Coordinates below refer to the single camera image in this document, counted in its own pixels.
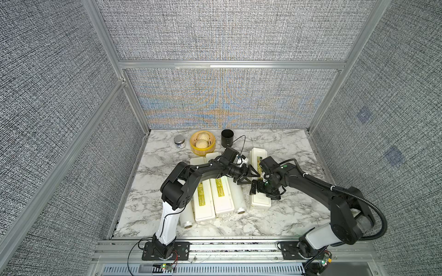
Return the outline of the black cup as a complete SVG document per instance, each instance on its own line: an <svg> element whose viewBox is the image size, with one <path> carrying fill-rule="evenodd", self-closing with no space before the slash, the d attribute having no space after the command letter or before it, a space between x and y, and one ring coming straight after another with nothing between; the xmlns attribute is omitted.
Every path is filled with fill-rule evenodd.
<svg viewBox="0 0 442 276"><path fill-rule="evenodd" d="M234 141L234 132L230 129L224 129L221 132L221 144L222 147L228 148L231 147Z"/></svg>

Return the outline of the small silver lidded jar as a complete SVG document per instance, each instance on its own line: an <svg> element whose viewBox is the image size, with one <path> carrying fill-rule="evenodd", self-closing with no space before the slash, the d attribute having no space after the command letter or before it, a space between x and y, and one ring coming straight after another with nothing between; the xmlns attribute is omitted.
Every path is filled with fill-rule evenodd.
<svg viewBox="0 0 442 276"><path fill-rule="evenodd" d="M174 144L178 149L185 148L185 138L183 135L177 135L174 137Z"/></svg>

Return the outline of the yellow bowl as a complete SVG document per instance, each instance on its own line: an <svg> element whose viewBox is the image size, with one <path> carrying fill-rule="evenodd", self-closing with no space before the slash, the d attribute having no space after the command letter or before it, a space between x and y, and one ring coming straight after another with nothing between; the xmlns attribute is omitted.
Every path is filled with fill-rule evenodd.
<svg viewBox="0 0 442 276"><path fill-rule="evenodd" d="M198 156L206 156L215 151L216 139L209 131L197 131L190 138L191 150Z"/></svg>

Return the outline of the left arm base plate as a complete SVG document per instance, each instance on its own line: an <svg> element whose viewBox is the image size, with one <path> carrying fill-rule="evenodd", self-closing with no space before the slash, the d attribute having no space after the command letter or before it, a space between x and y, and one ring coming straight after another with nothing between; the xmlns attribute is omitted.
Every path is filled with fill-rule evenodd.
<svg viewBox="0 0 442 276"><path fill-rule="evenodd" d="M144 245L143 261L187 261L190 253L190 242L174 242L164 246L161 243L149 241Z"/></svg>

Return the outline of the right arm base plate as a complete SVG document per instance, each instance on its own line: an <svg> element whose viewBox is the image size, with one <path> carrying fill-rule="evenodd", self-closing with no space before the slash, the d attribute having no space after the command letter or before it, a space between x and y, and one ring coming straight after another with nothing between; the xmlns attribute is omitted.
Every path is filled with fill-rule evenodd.
<svg viewBox="0 0 442 276"><path fill-rule="evenodd" d="M284 260L309 260L313 257L322 258L325 250L314 249L306 242L298 241L281 241L278 242L278 248L283 254Z"/></svg>

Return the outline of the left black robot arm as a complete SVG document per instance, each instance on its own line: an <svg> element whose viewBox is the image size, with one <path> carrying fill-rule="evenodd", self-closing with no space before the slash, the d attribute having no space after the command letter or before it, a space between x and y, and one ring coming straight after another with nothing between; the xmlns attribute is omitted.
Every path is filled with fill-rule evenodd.
<svg viewBox="0 0 442 276"><path fill-rule="evenodd" d="M198 185L206 180L230 177L240 185L250 184L259 174L249 164L236 164L218 157L202 165L180 162L162 184L162 216L158 230L152 237L154 251L161 258L171 256L176 240L176 229L180 214L190 203Z"/></svg>

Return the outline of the left white plastic wrap roll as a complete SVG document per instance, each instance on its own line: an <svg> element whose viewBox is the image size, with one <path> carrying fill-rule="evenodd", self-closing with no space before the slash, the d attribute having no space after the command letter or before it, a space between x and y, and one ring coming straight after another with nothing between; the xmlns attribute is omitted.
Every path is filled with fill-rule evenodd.
<svg viewBox="0 0 442 276"><path fill-rule="evenodd" d="M180 213L180 225L184 229L192 228L195 225L195 217L192 204L188 203L184 210Z"/></svg>

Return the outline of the aluminium front rail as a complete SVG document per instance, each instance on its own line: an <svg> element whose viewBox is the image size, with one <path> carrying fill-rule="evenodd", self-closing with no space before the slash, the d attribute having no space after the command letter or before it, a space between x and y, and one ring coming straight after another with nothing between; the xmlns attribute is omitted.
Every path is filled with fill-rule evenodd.
<svg viewBox="0 0 442 276"><path fill-rule="evenodd" d="M181 238L190 242L187 261L143 261L140 239L99 241L87 271L89 276L303 276L325 265L325 276L385 276L387 271L374 246L329 247L330 260L284 260L278 242L289 237Z"/></svg>

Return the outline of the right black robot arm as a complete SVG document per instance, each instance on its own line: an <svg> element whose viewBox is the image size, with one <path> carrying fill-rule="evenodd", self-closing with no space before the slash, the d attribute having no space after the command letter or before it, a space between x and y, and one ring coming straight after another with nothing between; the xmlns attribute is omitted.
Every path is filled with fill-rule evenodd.
<svg viewBox="0 0 442 276"><path fill-rule="evenodd" d="M299 190L330 212L328 223L303 234L298 253L313 259L329 246L353 245L359 240L376 240L388 229L383 212L365 199L356 187L344 188L329 184L304 171L296 159L277 163L272 157L262 159L257 168L249 167L253 191L272 200L280 200L286 188Z"/></svg>

